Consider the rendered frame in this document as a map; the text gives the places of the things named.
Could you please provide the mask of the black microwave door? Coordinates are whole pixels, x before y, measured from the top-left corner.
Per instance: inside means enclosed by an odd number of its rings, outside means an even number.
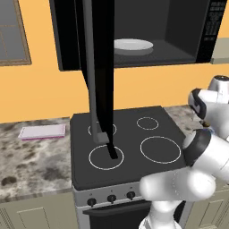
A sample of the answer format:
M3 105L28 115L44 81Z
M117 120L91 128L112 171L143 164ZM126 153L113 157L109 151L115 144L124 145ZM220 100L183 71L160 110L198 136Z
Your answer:
M81 70L89 90L85 47L83 0L75 1L77 34L79 39ZM109 156L117 159L113 144L114 122L114 41L115 0L91 0L94 42L94 64L97 102L97 128L106 132Z

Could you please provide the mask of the white round microwave turntable plate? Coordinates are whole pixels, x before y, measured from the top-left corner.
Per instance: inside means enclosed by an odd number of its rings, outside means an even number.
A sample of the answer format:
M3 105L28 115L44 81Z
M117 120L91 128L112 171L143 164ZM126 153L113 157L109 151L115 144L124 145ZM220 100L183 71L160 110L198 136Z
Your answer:
M143 39L120 38L114 41L114 52L118 55L147 55L154 44Z

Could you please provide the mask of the white rectangular plate purple edge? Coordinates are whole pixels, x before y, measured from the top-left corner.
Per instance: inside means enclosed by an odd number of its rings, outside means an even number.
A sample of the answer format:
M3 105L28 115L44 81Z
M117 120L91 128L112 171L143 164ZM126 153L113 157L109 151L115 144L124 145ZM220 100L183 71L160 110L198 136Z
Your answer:
M65 124L52 124L23 127L18 138L20 140L40 140L62 138L65 136Z

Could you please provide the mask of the black microwave oven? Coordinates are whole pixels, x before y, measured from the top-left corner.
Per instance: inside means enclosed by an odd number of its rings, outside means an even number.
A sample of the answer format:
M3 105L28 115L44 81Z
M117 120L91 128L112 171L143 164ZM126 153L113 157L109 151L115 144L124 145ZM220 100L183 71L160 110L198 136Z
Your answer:
M61 71L86 68L83 12L92 3L95 67L207 63L229 0L49 0ZM147 55L119 55L112 41L147 40Z

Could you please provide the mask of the black hob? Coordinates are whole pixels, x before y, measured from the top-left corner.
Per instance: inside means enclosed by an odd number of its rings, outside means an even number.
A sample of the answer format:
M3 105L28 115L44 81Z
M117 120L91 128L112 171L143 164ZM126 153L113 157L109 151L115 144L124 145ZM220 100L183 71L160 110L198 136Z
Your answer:
M90 115L70 121L72 184L78 191L137 182L141 177L185 167L184 134L161 106L114 111L117 159L90 134Z

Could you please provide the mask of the silver oven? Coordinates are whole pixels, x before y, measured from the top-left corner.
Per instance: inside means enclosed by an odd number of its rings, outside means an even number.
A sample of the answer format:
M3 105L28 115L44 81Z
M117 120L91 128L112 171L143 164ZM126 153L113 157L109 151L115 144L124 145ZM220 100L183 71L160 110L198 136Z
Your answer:
M135 192L133 200L126 197L126 194L129 191ZM87 204L87 200L90 198L95 198L97 201L97 204L93 208L101 208L142 200L139 191L139 182L131 182L84 191L77 191L76 188L72 186L72 193L75 201L79 229L90 229L89 217L83 213L84 210L92 208ZM107 197L112 194L116 196L116 201L114 203L107 201Z

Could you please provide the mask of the beige base cupboard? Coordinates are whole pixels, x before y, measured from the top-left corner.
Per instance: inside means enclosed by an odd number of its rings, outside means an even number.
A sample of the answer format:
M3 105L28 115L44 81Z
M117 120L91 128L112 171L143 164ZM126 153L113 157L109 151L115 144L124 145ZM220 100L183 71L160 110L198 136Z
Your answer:
M184 229L229 229L229 183L216 180L215 193L194 203Z
M1 203L0 229L78 229L72 193Z

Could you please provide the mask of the wooden framed window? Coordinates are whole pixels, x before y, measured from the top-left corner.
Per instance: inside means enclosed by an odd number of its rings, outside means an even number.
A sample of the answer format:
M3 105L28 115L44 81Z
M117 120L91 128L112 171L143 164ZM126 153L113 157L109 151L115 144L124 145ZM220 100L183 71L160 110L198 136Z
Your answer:
M30 64L19 0L0 0L0 66Z

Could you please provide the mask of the beige wall cupboard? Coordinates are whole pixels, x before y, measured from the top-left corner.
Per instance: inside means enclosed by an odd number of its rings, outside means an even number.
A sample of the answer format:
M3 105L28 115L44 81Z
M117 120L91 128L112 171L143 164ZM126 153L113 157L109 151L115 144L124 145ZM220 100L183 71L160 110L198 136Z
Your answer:
M229 38L218 38L216 40L210 62L212 64L229 64Z

